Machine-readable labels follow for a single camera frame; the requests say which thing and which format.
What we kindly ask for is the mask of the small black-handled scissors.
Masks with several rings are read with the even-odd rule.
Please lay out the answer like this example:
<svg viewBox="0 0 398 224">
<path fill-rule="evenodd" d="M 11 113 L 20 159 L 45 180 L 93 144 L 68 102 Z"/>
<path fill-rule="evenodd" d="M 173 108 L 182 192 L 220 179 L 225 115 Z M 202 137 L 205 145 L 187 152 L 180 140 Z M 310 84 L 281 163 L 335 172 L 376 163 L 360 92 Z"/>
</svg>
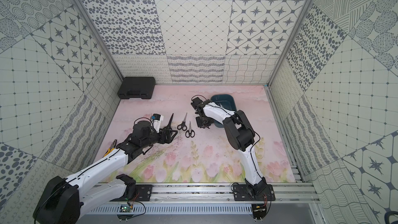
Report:
<svg viewBox="0 0 398 224">
<path fill-rule="evenodd" d="M 181 122 L 181 124 L 179 124 L 179 125 L 177 126 L 177 129 L 178 129 L 178 130 L 182 130 L 182 131 L 186 131 L 186 130 L 187 130 L 187 126 L 186 126 L 187 114 L 188 114 L 188 113 L 186 113 L 186 115 L 185 115 L 183 121 Z"/>
</svg>

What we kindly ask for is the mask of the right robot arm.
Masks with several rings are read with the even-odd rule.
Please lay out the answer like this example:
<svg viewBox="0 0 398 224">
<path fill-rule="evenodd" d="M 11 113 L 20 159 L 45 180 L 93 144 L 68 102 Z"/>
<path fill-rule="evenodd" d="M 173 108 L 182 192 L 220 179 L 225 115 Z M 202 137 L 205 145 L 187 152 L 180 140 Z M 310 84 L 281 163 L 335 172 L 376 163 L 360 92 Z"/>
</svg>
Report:
<svg viewBox="0 0 398 224">
<path fill-rule="evenodd" d="M 191 106 L 197 114 L 196 121 L 199 128 L 209 128 L 215 121 L 223 124 L 229 144 L 240 155 L 248 194 L 254 198 L 264 192 L 267 182 L 255 155 L 257 132 L 252 128 L 245 113 L 229 111 L 211 100 L 203 101 L 197 96 L 191 99 Z"/>
</svg>

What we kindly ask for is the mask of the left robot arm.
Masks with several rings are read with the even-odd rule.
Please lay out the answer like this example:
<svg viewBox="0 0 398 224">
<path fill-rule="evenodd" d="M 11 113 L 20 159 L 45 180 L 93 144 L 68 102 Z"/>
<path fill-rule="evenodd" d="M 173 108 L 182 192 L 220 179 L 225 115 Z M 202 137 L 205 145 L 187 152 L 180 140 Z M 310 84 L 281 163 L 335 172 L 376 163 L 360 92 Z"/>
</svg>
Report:
<svg viewBox="0 0 398 224">
<path fill-rule="evenodd" d="M 34 223 L 74 224 L 106 202 L 136 199 L 139 195 L 136 180 L 126 174 L 99 187 L 97 183 L 144 155 L 153 145 L 170 144 L 177 133 L 170 125 L 155 129 L 151 122 L 139 121 L 124 142 L 99 161 L 65 178 L 51 179 L 34 210 Z"/>
</svg>

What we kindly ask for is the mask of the teal plastic storage box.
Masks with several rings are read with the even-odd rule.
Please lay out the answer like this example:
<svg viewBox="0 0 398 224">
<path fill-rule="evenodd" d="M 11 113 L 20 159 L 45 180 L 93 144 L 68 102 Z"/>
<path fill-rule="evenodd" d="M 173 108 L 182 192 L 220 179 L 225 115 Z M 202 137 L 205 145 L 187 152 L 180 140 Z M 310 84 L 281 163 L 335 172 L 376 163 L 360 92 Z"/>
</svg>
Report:
<svg viewBox="0 0 398 224">
<path fill-rule="evenodd" d="M 210 100 L 213 101 L 214 103 L 216 103 L 219 107 L 222 107 L 226 110 L 234 111 L 234 112 L 237 111 L 234 98 L 233 98 L 233 96 L 231 96 L 229 94 L 213 95 L 210 98 Z"/>
</svg>

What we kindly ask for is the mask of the yellow black pliers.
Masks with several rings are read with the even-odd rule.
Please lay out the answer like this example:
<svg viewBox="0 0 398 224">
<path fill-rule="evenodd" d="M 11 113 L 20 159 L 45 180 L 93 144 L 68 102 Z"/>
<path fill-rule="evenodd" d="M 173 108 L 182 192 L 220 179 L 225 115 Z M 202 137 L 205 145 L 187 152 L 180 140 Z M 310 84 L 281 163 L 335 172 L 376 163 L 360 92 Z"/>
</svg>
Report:
<svg viewBox="0 0 398 224">
<path fill-rule="evenodd" d="M 111 153 L 111 152 L 116 148 L 116 146 L 117 146 L 117 139 L 115 139 L 115 140 L 111 143 L 110 147 L 106 150 L 106 152 L 105 152 L 105 154 L 104 154 L 104 157 L 107 156 L 109 153 Z"/>
</svg>

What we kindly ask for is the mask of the black plastic tool case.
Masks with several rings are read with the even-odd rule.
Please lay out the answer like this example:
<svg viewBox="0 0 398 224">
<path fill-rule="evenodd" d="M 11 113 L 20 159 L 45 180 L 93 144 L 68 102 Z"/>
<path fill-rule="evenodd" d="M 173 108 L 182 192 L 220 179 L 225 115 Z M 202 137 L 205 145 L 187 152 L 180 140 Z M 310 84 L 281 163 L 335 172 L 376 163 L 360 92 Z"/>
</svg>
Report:
<svg viewBox="0 0 398 224">
<path fill-rule="evenodd" d="M 154 77 L 125 77 L 117 95 L 121 100 L 132 98 L 149 100 L 152 98 L 154 86 Z"/>
</svg>

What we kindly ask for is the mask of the left controller board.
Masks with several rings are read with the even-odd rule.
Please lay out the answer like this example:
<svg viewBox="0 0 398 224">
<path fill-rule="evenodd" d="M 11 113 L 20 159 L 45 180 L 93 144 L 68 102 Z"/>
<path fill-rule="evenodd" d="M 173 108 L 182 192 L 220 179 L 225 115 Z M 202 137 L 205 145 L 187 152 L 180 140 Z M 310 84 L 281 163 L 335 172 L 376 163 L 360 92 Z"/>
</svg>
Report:
<svg viewBox="0 0 398 224">
<path fill-rule="evenodd" d="M 133 207 L 131 205 L 121 205 L 117 217 L 120 221 L 127 222 L 134 217 Z"/>
</svg>

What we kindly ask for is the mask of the controller board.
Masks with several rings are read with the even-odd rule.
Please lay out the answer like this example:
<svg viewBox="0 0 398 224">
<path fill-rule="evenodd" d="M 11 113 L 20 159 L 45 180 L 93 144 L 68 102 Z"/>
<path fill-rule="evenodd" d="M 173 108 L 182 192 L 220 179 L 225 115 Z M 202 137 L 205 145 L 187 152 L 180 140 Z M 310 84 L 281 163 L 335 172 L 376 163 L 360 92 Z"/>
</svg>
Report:
<svg viewBox="0 0 398 224">
<path fill-rule="evenodd" d="M 267 206 L 266 205 L 261 205 L 261 204 L 252 204 L 252 217 L 256 221 L 263 221 L 265 216 L 268 213 Z"/>
<path fill-rule="evenodd" d="M 121 205 L 117 217 L 120 221 L 127 222 L 134 217 L 133 207 L 131 205 Z"/>
</svg>

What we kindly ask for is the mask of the right controller board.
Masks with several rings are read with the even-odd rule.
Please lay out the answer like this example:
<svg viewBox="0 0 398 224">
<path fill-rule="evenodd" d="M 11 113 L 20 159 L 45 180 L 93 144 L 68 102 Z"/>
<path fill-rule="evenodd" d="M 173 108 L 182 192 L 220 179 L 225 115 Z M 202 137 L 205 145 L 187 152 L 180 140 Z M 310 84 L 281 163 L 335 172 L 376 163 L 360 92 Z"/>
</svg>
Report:
<svg viewBox="0 0 398 224">
<path fill-rule="evenodd" d="M 252 217 L 256 221 L 263 221 L 265 216 L 268 213 L 267 206 L 266 205 L 261 205 L 261 204 L 252 204 Z"/>
</svg>

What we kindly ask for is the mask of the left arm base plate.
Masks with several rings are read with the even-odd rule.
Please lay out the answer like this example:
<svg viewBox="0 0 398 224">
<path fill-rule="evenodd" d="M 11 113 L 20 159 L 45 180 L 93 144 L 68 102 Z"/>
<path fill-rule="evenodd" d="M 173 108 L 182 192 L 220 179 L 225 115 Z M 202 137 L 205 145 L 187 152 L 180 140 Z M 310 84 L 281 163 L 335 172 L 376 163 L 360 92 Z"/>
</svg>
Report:
<svg viewBox="0 0 398 224">
<path fill-rule="evenodd" d="M 116 201 L 150 201 L 153 185 L 138 184 L 134 186 L 127 186 L 125 192 L 120 198 L 113 199 Z"/>
</svg>

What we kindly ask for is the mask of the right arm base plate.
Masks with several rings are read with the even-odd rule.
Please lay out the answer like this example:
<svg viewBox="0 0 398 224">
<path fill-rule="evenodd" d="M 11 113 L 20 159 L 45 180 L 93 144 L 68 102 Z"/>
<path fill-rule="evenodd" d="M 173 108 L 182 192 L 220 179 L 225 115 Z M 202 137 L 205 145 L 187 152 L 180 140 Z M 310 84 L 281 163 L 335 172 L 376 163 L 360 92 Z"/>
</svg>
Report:
<svg viewBox="0 0 398 224">
<path fill-rule="evenodd" d="M 275 192 L 272 185 L 249 186 L 246 184 L 231 185 L 235 201 L 275 201 Z"/>
</svg>

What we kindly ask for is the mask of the aluminium rail frame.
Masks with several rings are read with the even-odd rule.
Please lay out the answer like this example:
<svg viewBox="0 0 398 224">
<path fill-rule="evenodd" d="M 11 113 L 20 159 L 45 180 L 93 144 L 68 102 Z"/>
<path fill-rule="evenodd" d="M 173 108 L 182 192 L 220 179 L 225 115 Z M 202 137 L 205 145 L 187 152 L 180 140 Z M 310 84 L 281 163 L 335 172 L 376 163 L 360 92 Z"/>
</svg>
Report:
<svg viewBox="0 0 398 224">
<path fill-rule="evenodd" d="M 149 203 L 238 203 L 231 183 L 153 183 Z M 270 183 L 272 203 L 320 203 L 311 183 Z"/>
</svg>

